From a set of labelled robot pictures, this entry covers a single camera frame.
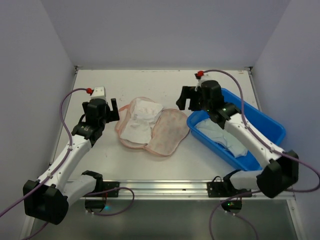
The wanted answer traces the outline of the floral mesh laundry bag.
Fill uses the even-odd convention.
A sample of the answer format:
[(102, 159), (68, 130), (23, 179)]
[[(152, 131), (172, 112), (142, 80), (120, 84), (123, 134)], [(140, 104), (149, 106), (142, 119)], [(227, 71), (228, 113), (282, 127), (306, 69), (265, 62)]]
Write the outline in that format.
[[(139, 98), (153, 101), (147, 97)], [(146, 150), (151, 154), (161, 157), (171, 156), (189, 133), (190, 129), (187, 126), (187, 115), (180, 110), (163, 107), (161, 115), (151, 130), (150, 142), (148, 144), (132, 143), (128, 140), (120, 139), (120, 131), (129, 119), (128, 109), (132, 106), (133, 100), (118, 110), (119, 121), (115, 126), (115, 131), (117, 132), (120, 142), (130, 149)]]

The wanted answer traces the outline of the white mint bra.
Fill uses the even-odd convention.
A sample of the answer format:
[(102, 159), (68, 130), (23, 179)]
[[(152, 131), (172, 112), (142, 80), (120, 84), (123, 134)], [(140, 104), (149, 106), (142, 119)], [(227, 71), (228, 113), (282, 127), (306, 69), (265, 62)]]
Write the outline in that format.
[(218, 124), (209, 118), (200, 121), (195, 127), (209, 139), (222, 145), (222, 147), (228, 150), (235, 158), (247, 155), (247, 148), (239, 140), (226, 130), (220, 128)]

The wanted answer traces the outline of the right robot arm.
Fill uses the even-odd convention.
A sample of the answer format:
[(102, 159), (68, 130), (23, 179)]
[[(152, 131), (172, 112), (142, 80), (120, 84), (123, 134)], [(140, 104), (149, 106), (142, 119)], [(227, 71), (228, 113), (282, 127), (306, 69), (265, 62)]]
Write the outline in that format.
[(274, 198), (294, 185), (299, 179), (298, 155), (284, 151), (256, 129), (243, 115), (244, 108), (225, 100), (223, 89), (215, 80), (207, 80), (200, 86), (183, 86), (176, 105), (180, 110), (205, 111), (209, 119), (234, 136), (254, 156), (261, 170), (237, 169), (222, 180), (211, 182), (218, 197), (231, 197), (253, 190)]

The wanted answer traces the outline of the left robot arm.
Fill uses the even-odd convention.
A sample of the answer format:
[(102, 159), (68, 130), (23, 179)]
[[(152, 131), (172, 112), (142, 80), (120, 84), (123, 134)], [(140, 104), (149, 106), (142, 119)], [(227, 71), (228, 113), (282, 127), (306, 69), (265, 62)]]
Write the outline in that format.
[(93, 98), (82, 103), (84, 114), (71, 132), (71, 141), (53, 164), (37, 178), (23, 186), (24, 211), (27, 216), (58, 225), (67, 215), (69, 207), (83, 196), (103, 191), (103, 176), (86, 170), (69, 182), (81, 159), (102, 136), (105, 125), (119, 121), (117, 100)]

